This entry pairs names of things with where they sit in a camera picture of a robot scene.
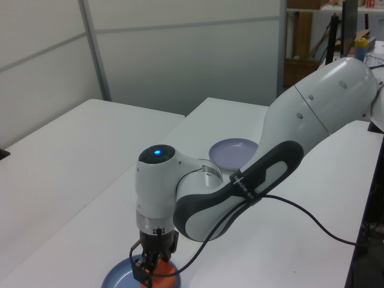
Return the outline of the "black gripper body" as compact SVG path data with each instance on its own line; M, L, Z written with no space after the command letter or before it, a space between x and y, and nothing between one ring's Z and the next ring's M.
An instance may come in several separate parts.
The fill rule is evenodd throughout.
M164 233L161 235L158 235L158 234L150 235L140 231L140 239L143 239L142 240L143 253L167 254L170 252L170 233Z

